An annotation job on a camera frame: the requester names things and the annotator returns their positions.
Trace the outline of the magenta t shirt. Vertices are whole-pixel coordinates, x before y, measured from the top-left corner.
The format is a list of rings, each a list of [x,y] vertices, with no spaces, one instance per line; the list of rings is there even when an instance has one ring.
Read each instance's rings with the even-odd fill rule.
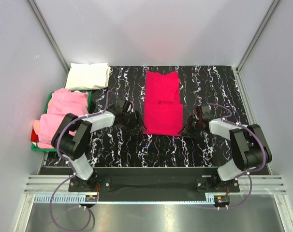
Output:
[[[183,128],[178,72],[146,73],[143,134],[179,136]]]

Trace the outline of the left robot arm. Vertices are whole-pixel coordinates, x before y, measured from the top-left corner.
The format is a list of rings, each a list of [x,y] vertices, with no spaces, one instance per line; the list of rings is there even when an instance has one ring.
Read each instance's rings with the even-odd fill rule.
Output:
[[[127,100],[117,99],[99,112],[77,116],[68,113],[56,130],[51,145],[73,170],[73,184],[85,191],[98,186],[96,174],[88,162],[86,150],[93,132],[103,128],[123,126],[129,133],[146,130],[141,114]]]

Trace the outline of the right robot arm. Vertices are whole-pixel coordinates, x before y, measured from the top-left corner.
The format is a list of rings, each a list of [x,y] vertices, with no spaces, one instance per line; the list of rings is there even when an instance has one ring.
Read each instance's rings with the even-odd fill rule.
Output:
[[[243,125],[227,118],[232,112],[219,104],[197,106],[179,131],[183,137],[195,138],[205,131],[230,141],[232,159],[216,170],[216,180],[227,182],[250,172],[260,171],[272,161],[272,154],[258,124]]]

